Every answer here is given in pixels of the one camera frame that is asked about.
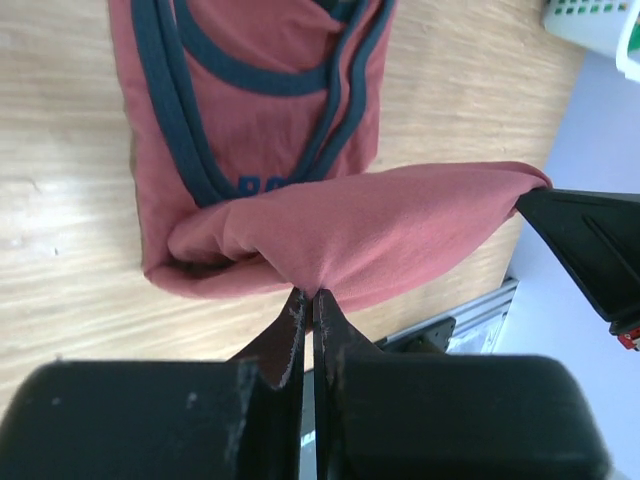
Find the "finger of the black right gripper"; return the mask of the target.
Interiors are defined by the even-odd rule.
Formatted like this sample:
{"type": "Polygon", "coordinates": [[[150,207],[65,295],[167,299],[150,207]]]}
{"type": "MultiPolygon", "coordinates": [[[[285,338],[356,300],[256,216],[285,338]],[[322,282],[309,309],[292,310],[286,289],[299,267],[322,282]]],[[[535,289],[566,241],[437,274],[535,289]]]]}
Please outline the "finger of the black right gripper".
{"type": "Polygon", "coordinates": [[[639,196],[536,189],[516,208],[607,323],[639,321],[639,196]]]}

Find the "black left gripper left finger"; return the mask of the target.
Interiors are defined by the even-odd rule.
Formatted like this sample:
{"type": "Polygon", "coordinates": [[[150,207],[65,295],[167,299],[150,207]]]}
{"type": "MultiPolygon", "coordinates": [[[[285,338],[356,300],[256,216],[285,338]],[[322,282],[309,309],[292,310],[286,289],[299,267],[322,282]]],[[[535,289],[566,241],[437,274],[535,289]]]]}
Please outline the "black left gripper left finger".
{"type": "Polygon", "coordinates": [[[57,360],[1,423],[5,479],[294,479],[306,297],[233,358],[57,360]]]}

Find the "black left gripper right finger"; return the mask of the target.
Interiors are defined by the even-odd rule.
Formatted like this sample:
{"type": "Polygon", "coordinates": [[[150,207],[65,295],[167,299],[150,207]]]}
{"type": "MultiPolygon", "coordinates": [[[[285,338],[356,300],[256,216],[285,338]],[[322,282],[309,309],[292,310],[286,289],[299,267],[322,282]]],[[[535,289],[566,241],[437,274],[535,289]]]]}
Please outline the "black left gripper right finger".
{"type": "Polygon", "coordinates": [[[313,301],[321,479],[605,479],[611,460],[570,372],[543,356],[390,353],[313,301]]]}

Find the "red graphic tank top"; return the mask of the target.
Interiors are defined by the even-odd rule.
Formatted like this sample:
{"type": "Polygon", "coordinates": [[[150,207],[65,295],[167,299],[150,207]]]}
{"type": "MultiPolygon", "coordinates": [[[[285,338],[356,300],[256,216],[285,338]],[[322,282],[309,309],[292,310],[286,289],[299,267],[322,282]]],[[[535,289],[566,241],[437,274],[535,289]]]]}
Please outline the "red graphic tank top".
{"type": "Polygon", "coordinates": [[[142,269],[223,299],[347,310],[447,273],[548,188],[520,162],[371,172],[392,1],[112,1],[142,269]]]}

